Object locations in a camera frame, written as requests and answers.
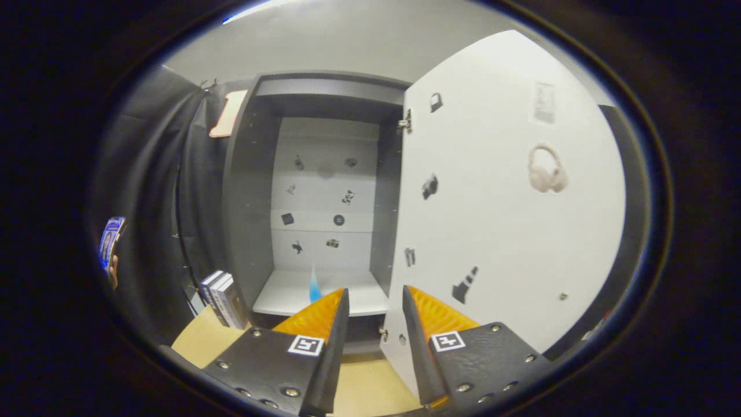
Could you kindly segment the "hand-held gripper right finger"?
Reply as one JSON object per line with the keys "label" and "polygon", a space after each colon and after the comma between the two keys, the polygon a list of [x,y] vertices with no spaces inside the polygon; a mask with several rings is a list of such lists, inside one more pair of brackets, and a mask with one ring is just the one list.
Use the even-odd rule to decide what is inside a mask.
{"label": "hand-held gripper right finger", "polygon": [[552,371],[507,325],[477,324],[418,288],[403,288],[402,311],[424,406],[504,407]]}

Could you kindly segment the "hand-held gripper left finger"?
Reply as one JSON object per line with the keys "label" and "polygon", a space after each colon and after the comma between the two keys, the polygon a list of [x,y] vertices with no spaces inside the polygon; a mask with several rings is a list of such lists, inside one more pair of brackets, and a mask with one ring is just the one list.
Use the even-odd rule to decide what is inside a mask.
{"label": "hand-held gripper left finger", "polygon": [[333,412],[349,324],[349,291],[338,288],[280,324],[251,327],[204,372],[236,396],[281,416]]}

